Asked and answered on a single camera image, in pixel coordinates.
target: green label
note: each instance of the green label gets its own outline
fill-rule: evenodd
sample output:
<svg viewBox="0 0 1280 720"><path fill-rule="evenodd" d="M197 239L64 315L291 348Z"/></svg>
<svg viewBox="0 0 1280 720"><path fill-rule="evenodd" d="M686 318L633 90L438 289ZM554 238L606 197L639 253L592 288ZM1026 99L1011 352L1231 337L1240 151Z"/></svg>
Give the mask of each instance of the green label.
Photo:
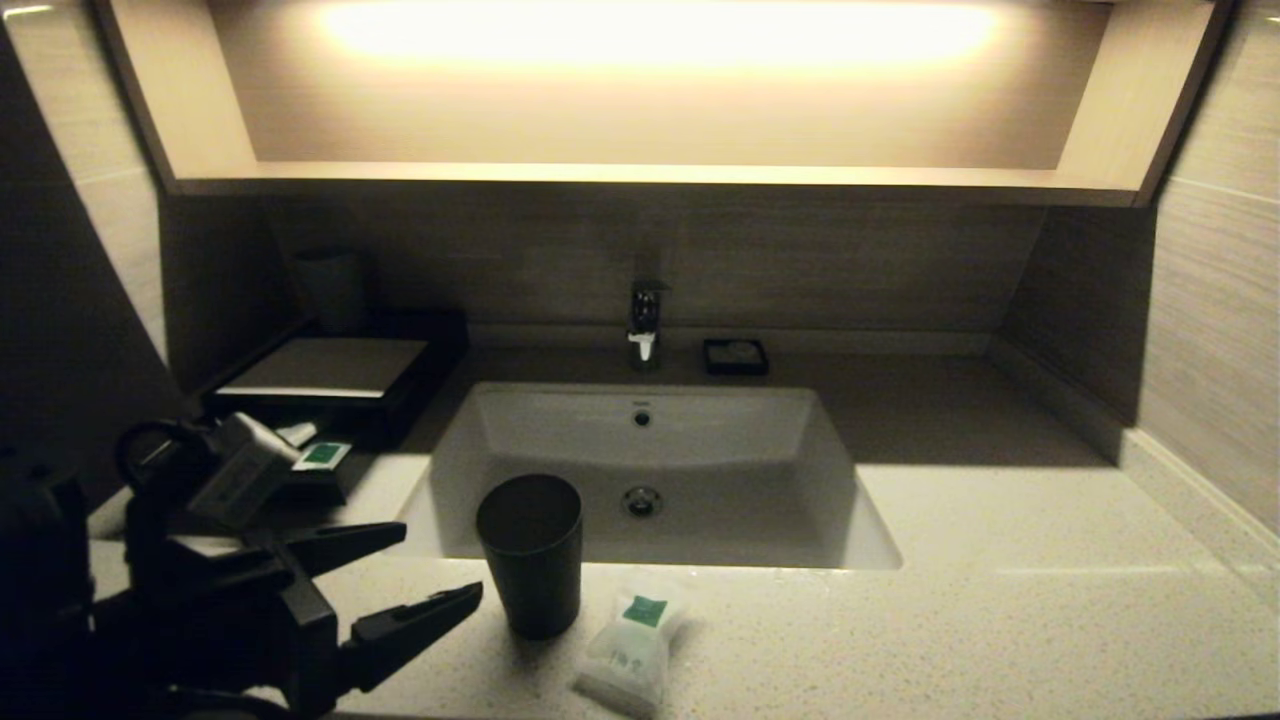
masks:
<svg viewBox="0 0 1280 720"><path fill-rule="evenodd" d="M324 442L308 450L303 460L307 462L329 462L334 455L338 455L339 450L342 450L340 445Z"/></svg>
<svg viewBox="0 0 1280 720"><path fill-rule="evenodd" d="M641 625L649 625L650 628L658 626L658 620L662 619L662 611L667 609L666 600L649 600L648 597L636 596L631 601L631 607L627 607L622 616L627 620L634 620Z"/></svg>

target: wood shelf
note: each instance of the wood shelf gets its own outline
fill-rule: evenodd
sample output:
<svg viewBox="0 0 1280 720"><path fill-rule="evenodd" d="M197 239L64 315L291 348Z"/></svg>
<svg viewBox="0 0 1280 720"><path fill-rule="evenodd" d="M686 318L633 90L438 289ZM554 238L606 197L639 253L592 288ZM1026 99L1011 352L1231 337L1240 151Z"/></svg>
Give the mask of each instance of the wood shelf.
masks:
<svg viewBox="0 0 1280 720"><path fill-rule="evenodd" d="M1230 5L955 1L941 12L969 15L946 22L980 18L986 33L955 56L596 67L379 54L335 35L335 9L362 12L351 0L99 3L177 193L809 184L867 200L1110 206L1149 201Z"/></svg>

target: quartz countertop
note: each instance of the quartz countertop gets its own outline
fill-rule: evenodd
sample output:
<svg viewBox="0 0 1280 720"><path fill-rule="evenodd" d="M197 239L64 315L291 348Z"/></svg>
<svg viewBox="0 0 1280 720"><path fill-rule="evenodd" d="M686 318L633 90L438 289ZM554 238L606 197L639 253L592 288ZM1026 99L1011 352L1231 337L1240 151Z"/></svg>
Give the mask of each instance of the quartz countertop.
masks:
<svg viewBox="0 0 1280 720"><path fill-rule="evenodd" d="M1221 717L1280 710L1276 614L979 357L799 355L712 378L694 354L637 374L621 352L472 350L348 507L394 519L477 380L812 387L904 556L899 570L645 566L692 588L660 717ZM110 507L95 518L109 534ZM123 547L93 541L100 594ZM573 664L635 566L586 564L561 637L507 630L484 561L376 555L317 580L342 624L484 580L480 609L339 714L613 717Z"/></svg>

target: sink drain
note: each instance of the sink drain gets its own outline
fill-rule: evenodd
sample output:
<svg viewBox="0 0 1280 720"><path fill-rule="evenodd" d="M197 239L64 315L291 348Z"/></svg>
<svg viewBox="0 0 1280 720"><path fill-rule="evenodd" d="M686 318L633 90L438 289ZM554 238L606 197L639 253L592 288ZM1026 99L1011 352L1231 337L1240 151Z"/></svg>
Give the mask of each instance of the sink drain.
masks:
<svg viewBox="0 0 1280 720"><path fill-rule="evenodd" d="M653 518L662 511L658 491L637 486L622 493L622 509L634 518Z"/></svg>

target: black soap dish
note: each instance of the black soap dish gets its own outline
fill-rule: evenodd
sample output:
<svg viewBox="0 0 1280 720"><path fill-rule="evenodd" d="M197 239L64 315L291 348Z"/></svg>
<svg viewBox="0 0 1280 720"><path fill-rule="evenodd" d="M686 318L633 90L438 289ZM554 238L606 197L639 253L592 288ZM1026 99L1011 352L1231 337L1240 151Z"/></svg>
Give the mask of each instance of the black soap dish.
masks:
<svg viewBox="0 0 1280 720"><path fill-rule="evenodd" d="M769 357L758 340L705 340L703 360L712 375L769 374Z"/></svg>

